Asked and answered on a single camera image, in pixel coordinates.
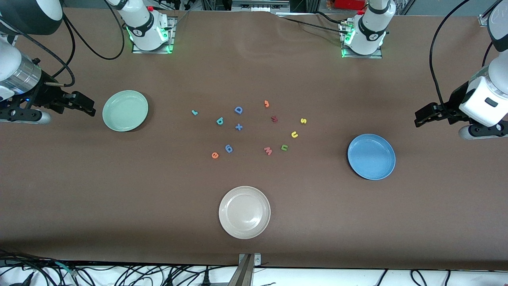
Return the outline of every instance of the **white floor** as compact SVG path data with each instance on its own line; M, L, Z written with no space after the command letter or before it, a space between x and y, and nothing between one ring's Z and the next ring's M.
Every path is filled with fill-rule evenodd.
M140 272L147 272L152 267L148 266ZM0 273L7 270L7 267L0 267ZM204 270L205 267L195 266L189 270L199 272ZM232 277L236 267L227 267L210 271L210 281L213 282L228 282ZM45 269L51 277L59 283L58 276L53 270ZM164 278L169 273L169 268L164 271ZM87 269L87 272L93 278L96 286L115 286L115 282L119 276L126 271L126 268L116 267L106 271L95 271ZM32 270L21 270L20 268L13 269L4 275L0 276L0 286L9 286L14 283L21 283L25 278L32 273ZM275 283L275 286L319 286L319 285L340 285L340 286L374 286L377 284L383 270L363 270L363 269L269 269L258 268L255 269L253 286L264 286L267 284ZM426 283L428 286L443 286L446 278L446 271L438 270L422 270ZM191 273L183 273L178 276L173 285L178 286L184 279L190 277ZM132 284L140 275L131 275L121 285ZM161 284L163 275L156 273L150 275L153 280L153 285L158 286ZM418 275L415 275L419 284L423 285ZM87 285L82 279L77 277L80 286ZM187 286L191 279L185 281L181 286ZM190 285L201 285L203 281L203 274L201 274ZM505 286L508 283L508 273L506 272L484 272L484 271L452 271L448 286ZM30 286L46 286L44 277L36 272ZM75 285L69 275L65 276L65 285ZM382 281L384 286L417 286L409 275L409 270L389 270ZM135 283L135 286L152 286L150 279L143 279Z

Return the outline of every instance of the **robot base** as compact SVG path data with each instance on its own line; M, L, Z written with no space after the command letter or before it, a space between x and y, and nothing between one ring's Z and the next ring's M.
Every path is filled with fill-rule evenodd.
M132 53L149 53L149 54L169 54L173 53L173 46L175 44L175 34L176 34L176 23L178 22L178 17L168 17L168 40L164 44L162 44L159 48L151 51L146 51L138 48L134 42L132 45Z
M350 24L352 22L352 18L349 18L347 22L344 22L344 24L339 24L339 30L340 31L346 31L348 33L351 32L352 25ZM343 58L359 58L359 59L382 59L383 54L381 53L381 47L377 48L377 50L372 54L358 54L355 53L348 45L345 44L346 38L349 36L349 34L340 34L340 46L342 48L342 57Z

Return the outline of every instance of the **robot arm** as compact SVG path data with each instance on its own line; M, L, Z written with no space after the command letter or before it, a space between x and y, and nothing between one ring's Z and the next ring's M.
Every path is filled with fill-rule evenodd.
M370 0L365 14L352 18L354 30L344 43L357 54L374 53L383 44L395 10L393 0Z
M169 40L164 29L168 26L168 17L154 9L148 10L143 0L107 0L118 10L127 25L134 44L145 51L159 48Z
M62 21L58 0L0 0L0 121L47 124L49 113L32 109L45 107L62 114L65 108L95 115L94 102L80 92L62 91L56 79L9 44L4 35L49 35Z
M488 31L499 56L453 91L448 102L429 103L415 112L416 127L448 119L449 124L471 124L459 130L464 139L507 136L508 122L502 119L508 113L508 0L490 14Z

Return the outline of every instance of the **brown table surface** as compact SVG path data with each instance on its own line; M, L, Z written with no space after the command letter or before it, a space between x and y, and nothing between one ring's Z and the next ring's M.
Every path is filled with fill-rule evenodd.
M117 53L110 11L65 12L97 51ZM413 123L437 101L428 50L441 20L395 17L382 60L343 59L333 32L263 12L190 12L171 55L131 54L129 44L105 61L77 39L76 85L66 90L92 98L97 115L66 110L46 126L0 125L0 245L69 260L234 264L238 253L260 252L270 266L506 269L506 141L462 140L461 124ZM69 55L64 25L37 39ZM474 17L449 20L434 58L446 98L480 68L488 43ZM48 73L59 68L25 39L17 46ZM101 117L122 90L150 106L127 133ZM384 180L364 180L348 164L362 133L395 149ZM250 240L229 236L217 215L241 185L260 189L272 209Z

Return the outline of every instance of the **mounting plate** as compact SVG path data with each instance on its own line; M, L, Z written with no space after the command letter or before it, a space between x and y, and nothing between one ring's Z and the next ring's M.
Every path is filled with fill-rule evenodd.
M353 19L349 18L345 24L338 24L339 31L346 31L348 33L351 32L353 25ZM375 52L368 55L357 54L355 53L348 45L345 44L346 37L349 37L349 34L340 33L340 46L342 49L342 57L343 58L359 58L359 59L382 59L383 54L381 53L381 47L378 47Z
M238 264L242 262L243 257L247 255L246 253L240 253L238 256ZM254 253L254 266L261 265L261 253Z
M132 45L132 53L148 53L148 54L169 54L173 53L173 46L175 45L176 23L178 17L168 17L168 41L162 44L159 48L151 51L145 51L138 48L134 43Z

